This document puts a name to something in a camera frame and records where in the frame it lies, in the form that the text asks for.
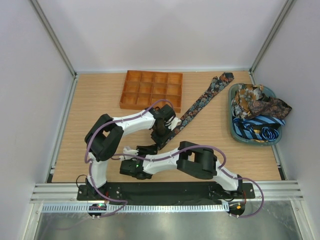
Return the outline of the navy floral tie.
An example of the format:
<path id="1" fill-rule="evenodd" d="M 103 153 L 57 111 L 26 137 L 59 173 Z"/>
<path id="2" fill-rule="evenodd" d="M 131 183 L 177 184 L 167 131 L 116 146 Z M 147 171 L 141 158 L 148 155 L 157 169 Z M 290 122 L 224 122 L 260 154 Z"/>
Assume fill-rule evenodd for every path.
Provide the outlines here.
<path id="1" fill-rule="evenodd" d="M 180 117 L 180 123 L 170 132 L 164 145 L 168 144 L 178 135 L 209 102 L 235 79 L 232 72 L 224 72 L 221 76 L 213 77 L 207 90 L 193 103 L 193 105 Z"/>

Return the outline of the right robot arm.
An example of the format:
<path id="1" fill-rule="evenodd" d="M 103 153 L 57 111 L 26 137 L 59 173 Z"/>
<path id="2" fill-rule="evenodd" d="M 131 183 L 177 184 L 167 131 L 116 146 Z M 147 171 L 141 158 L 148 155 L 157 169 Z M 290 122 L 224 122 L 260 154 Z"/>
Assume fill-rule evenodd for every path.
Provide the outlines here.
<path id="1" fill-rule="evenodd" d="M 196 179 L 213 180 L 221 188 L 221 196 L 237 198 L 244 191 L 240 177 L 225 169 L 225 153 L 213 146 L 181 141 L 179 147 L 164 153 L 158 153 L 155 145 L 137 146 L 135 150 L 126 146 L 119 156 L 119 173 L 138 180 L 177 169 Z"/>

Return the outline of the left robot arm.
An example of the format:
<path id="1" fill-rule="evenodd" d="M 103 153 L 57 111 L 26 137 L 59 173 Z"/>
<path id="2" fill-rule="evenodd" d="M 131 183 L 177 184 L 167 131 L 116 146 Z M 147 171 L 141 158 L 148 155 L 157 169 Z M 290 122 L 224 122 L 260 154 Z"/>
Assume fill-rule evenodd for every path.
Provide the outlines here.
<path id="1" fill-rule="evenodd" d="M 103 114 L 85 136 L 87 145 L 86 162 L 92 163 L 91 173 L 86 179 L 88 194 L 95 200 L 101 200 L 107 192 L 107 166 L 117 151 L 122 137 L 141 131 L 152 130 L 154 145 L 126 146 L 121 161 L 120 173 L 138 180 L 151 179 L 158 172 L 177 168 L 177 156 L 173 152 L 158 154 L 163 140 L 178 123 L 174 109 L 165 104 L 162 107 L 150 107 L 125 117 L 110 117 Z"/>

